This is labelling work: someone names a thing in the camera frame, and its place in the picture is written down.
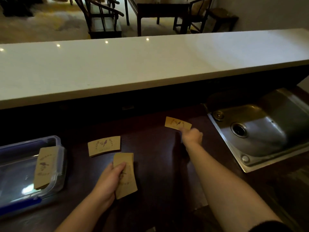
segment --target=plastic container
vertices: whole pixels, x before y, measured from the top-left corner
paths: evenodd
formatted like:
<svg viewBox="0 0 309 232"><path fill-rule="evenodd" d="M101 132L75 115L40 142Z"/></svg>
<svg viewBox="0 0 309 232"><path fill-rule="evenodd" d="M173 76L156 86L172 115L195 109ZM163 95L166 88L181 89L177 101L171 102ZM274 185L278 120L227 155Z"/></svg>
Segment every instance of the plastic container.
<svg viewBox="0 0 309 232"><path fill-rule="evenodd" d="M49 185L33 188L40 148L60 146ZM60 138L49 136L0 147L0 215L37 203L63 188L66 173L65 148Z"/></svg>

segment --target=sink basin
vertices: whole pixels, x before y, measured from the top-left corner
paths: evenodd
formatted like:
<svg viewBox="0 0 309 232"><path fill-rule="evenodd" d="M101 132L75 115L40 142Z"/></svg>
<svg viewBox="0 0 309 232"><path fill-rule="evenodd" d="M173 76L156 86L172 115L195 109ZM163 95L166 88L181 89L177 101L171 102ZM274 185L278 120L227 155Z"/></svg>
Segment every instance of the sink basin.
<svg viewBox="0 0 309 232"><path fill-rule="evenodd" d="M246 173L309 151L309 106L287 89L208 116Z"/></svg>

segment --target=person's left hand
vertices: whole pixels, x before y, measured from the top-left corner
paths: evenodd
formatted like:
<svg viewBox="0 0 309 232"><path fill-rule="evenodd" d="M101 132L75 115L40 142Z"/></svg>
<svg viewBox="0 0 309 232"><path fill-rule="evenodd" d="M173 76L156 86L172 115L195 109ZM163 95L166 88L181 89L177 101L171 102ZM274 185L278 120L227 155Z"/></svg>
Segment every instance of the person's left hand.
<svg viewBox="0 0 309 232"><path fill-rule="evenodd" d="M116 190L119 182L119 175L126 167L126 162L113 167L110 163L102 172L98 179L95 188L92 190L91 195L99 200L102 211L106 211L115 199L114 191Z"/></svg>

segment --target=wall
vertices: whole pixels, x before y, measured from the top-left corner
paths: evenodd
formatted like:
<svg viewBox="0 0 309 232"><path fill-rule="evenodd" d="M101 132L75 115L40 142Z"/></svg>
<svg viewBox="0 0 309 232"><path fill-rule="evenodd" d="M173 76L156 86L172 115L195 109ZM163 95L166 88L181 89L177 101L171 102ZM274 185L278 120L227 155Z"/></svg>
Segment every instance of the wall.
<svg viewBox="0 0 309 232"><path fill-rule="evenodd" d="M234 31L286 28L309 30L309 0L217 0L218 7L239 16ZM299 86L309 93L309 77Z"/></svg>

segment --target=white countertop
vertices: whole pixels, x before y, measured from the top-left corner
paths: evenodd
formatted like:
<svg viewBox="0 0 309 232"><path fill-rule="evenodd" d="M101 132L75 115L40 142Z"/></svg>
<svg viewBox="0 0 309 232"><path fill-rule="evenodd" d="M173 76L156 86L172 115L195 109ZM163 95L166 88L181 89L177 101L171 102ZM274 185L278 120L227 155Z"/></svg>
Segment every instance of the white countertop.
<svg viewBox="0 0 309 232"><path fill-rule="evenodd" d="M2 44L0 109L304 64L305 29Z"/></svg>

